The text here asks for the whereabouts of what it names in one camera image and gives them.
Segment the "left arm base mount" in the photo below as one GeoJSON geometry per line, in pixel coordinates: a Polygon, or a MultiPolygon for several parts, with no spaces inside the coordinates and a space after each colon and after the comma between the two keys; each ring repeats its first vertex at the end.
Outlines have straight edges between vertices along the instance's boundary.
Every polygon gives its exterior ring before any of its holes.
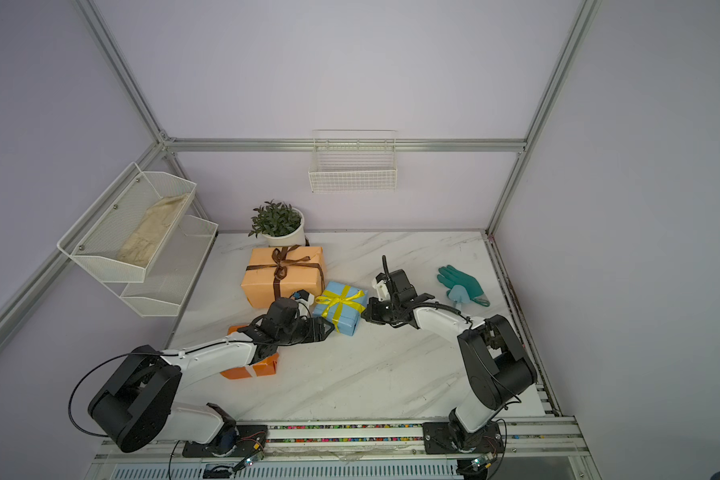
{"type": "Polygon", "coordinates": [[[209,444],[188,442],[181,452],[183,458],[243,458],[261,450],[267,440],[266,425],[224,427],[209,444]]]}

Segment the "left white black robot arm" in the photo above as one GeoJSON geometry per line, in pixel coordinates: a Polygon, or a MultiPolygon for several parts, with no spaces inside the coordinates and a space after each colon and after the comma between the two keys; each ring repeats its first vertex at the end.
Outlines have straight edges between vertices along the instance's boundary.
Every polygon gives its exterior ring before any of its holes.
{"type": "Polygon", "coordinates": [[[335,327],[312,315],[311,304],[311,298],[280,298],[220,339],[164,351],[143,345],[120,355],[119,366],[90,401],[88,415],[124,453],[165,440],[227,456],[242,441],[236,420],[213,402],[181,403],[177,393],[224,371],[253,366],[281,348],[326,340],[335,327]]]}

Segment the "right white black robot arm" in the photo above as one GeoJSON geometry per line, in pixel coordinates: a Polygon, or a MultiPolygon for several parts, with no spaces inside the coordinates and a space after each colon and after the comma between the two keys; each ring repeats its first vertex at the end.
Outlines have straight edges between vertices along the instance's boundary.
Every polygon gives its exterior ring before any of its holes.
{"type": "Polygon", "coordinates": [[[537,382],[537,371],[512,327],[501,316],[470,317],[431,294],[419,294],[402,270],[378,274],[362,317],[392,328],[410,326],[456,345],[470,388],[449,414],[454,435],[475,434],[498,413],[521,402],[520,395],[537,382]]]}

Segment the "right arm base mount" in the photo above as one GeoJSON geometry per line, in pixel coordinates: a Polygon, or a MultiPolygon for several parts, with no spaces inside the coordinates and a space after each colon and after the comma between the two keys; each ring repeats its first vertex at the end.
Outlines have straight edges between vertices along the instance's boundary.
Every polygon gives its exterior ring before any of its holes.
{"type": "Polygon", "coordinates": [[[422,431],[427,454],[499,454],[505,451],[497,422],[489,422],[472,433],[455,422],[426,422],[422,431]]]}

